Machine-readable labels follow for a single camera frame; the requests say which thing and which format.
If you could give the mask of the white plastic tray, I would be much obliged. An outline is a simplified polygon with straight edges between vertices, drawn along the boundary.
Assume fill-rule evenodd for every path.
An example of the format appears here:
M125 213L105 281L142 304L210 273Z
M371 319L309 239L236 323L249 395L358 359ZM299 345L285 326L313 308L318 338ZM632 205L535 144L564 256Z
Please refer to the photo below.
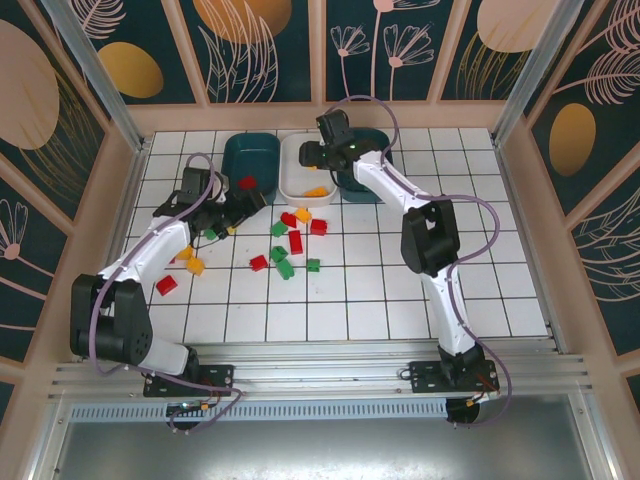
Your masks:
M309 171L299 163L299 151L306 141L319 141L319 133L294 133L285 137L280 145L278 189L285 202L296 208L321 208L328 206L337 193L330 173L325 170ZM322 198L306 198L303 194L315 187L324 186L329 195Z

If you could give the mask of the teal plastic bin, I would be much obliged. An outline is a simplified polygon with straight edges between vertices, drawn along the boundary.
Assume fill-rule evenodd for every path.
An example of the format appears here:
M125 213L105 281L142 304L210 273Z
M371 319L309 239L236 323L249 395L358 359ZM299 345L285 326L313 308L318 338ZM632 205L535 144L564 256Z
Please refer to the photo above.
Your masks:
M221 173L231 191L240 191L241 182L253 177L266 203L272 205L278 188L280 142L269 133L240 133L225 144Z
M367 127L353 129L356 140L371 140L382 151L389 143L389 137L381 130ZM334 179L340 188L344 201L351 203L379 203L379 197L364 185L356 182L348 173L338 172Z

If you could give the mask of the grey metal sheet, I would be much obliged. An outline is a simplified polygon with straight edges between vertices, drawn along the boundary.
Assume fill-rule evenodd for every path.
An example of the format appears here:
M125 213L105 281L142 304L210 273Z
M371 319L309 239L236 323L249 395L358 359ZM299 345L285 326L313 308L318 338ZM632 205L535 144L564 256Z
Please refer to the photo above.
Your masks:
M119 405L64 404L28 480L623 480L589 403L514 399L495 423L457 427L418 413L270 419L248 402L195 435L127 418Z

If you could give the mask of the aluminium frame post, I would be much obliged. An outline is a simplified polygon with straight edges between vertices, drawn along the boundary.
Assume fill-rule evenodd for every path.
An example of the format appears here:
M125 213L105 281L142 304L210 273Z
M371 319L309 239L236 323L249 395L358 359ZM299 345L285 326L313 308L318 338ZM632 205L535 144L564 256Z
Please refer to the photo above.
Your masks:
M524 108L575 24L583 4L584 0L559 0L554 8L498 118L492 134L497 149L506 144Z
M41 0L41 3L83 68L88 80L95 88L128 145L136 153L141 152L144 146L144 137L129 114L126 104L111 81L93 44L83 32L72 8L66 0Z

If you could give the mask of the left black mount plate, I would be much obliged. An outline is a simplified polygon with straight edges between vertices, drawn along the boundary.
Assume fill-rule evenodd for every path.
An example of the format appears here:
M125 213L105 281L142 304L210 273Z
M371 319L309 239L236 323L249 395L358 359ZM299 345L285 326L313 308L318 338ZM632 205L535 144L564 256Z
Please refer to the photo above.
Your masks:
M144 375L143 396L147 398L179 398L179 397L204 397L209 396L208 390L188 387L182 384L159 378L158 376ZM197 368L187 367L178 379L194 384L231 388L234 379L233 365L200 365Z

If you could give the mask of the black mount plate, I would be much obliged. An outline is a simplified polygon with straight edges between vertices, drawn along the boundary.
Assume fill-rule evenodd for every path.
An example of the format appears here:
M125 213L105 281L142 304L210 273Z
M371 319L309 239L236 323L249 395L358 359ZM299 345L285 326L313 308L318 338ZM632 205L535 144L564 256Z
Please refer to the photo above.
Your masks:
M455 381L446 376L439 361L411 362L409 382L414 393L475 394L500 390L496 366L491 360L484 360L462 373Z
M144 375L143 396L147 398L179 398L179 397L204 397L209 396L208 390L188 387L182 384L159 378L158 376ZM197 368L187 367L178 379L194 384L231 388L234 379L233 365L200 365Z

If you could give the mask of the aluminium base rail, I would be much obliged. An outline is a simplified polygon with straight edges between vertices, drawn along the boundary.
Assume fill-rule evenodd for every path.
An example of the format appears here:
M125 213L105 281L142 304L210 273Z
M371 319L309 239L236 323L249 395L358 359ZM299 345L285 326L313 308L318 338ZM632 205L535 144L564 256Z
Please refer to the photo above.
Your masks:
M574 393L592 381L579 355L563 355L550 341L498 341L516 395ZM436 360L432 342L221 344L203 347L204 364L231 364L234 385L249 400L406 397L399 373L410 362ZM88 362L56 367L48 396L56 400L139 401L143 378L132 371L110 377Z

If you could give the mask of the right black mount plate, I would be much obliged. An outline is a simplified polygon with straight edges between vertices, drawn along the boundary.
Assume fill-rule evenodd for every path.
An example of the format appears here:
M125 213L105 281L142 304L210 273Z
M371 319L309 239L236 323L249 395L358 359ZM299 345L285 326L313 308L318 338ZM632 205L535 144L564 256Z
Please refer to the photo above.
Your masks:
M496 366L491 360L484 360L462 373L455 381L446 376L439 361L411 362L409 382L414 393L475 394L500 390Z

